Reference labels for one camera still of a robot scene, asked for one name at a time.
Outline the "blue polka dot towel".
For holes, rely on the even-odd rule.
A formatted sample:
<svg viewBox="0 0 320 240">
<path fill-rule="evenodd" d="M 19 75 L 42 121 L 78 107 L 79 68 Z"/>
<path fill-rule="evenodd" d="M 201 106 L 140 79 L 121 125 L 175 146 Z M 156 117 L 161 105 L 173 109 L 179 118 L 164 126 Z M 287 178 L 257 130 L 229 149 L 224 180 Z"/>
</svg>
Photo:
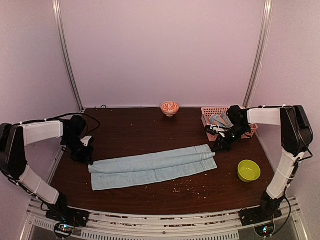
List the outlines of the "blue polka dot towel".
<svg viewBox="0 0 320 240">
<path fill-rule="evenodd" d="M 220 115 L 218 114 L 211 115 L 209 117 L 209 122 L 212 125 L 219 126 L 221 128 L 231 128 L 234 126 L 225 112 L 222 112 Z"/>
</svg>

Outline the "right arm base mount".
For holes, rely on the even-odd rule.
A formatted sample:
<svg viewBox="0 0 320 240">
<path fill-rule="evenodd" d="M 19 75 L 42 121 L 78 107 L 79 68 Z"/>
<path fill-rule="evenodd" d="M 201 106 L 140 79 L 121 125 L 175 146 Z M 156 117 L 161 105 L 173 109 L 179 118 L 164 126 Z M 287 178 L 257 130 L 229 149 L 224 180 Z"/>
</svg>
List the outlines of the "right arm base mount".
<svg viewBox="0 0 320 240">
<path fill-rule="evenodd" d="M 242 226 L 255 225 L 282 216 L 280 210 L 273 213 L 265 213 L 260 210 L 260 207 L 244 208 L 238 212 Z"/>
</svg>

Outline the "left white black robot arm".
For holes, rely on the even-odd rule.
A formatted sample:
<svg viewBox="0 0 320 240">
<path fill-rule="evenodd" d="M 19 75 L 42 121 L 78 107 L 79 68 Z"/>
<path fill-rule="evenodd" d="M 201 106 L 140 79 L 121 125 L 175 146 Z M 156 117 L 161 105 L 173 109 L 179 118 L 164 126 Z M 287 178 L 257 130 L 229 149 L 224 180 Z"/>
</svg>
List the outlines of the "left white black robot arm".
<svg viewBox="0 0 320 240">
<path fill-rule="evenodd" d="M 38 142 L 60 139 L 60 144 L 71 151 L 73 161 L 92 165 L 94 137 L 82 135 L 86 127 L 87 122 L 80 114 L 70 119 L 58 116 L 0 126 L 0 171 L 11 183 L 45 203 L 61 222 L 72 218 L 67 197 L 31 169 L 25 148 Z"/>
</svg>

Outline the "plain light blue towel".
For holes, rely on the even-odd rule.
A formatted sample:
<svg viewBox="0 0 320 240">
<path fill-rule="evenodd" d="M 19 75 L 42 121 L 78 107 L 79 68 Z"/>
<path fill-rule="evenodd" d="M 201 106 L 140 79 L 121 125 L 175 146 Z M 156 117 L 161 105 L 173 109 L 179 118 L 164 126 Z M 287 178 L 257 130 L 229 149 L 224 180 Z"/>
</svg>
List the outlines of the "plain light blue towel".
<svg viewBox="0 0 320 240">
<path fill-rule="evenodd" d="M 143 186 L 218 168 L 209 145 L 105 159 L 88 166 L 93 191 Z"/>
</svg>

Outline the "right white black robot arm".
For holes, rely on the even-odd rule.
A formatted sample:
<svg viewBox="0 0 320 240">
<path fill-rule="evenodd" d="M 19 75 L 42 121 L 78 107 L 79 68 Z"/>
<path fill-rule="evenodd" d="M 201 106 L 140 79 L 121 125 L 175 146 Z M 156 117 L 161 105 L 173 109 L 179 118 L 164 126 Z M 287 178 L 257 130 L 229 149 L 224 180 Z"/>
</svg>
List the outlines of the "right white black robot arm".
<svg viewBox="0 0 320 240">
<path fill-rule="evenodd" d="M 266 221 L 279 209 L 286 197 L 286 190 L 295 178 L 299 163 L 306 159 L 304 155 L 310 151 L 309 146 L 314 138 L 310 122 L 301 105 L 260 106 L 249 109 L 233 105 L 227 110 L 227 116 L 233 126 L 219 134 L 212 152 L 231 150 L 232 144 L 248 133 L 253 124 L 280 127 L 280 162 L 255 211 L 259 220 Z"/>
</svg>

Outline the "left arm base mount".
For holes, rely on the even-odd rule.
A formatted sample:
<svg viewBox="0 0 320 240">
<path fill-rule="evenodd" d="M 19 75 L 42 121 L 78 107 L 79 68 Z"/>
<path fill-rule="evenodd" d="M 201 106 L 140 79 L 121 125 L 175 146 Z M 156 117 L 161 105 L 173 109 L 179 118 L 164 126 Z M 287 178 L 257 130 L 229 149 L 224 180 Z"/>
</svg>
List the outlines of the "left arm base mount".
<svg viewBox="0 0 320 240">
<path fill-rule="evenodd" d="M 74 227 L 86 227 L 90 213 L 85 210 L 70 208 L 67 215 L 58 213 L 52 209 L 48 210 L 45 217 L 56 222 L 61 222 Z"/>
</svg>

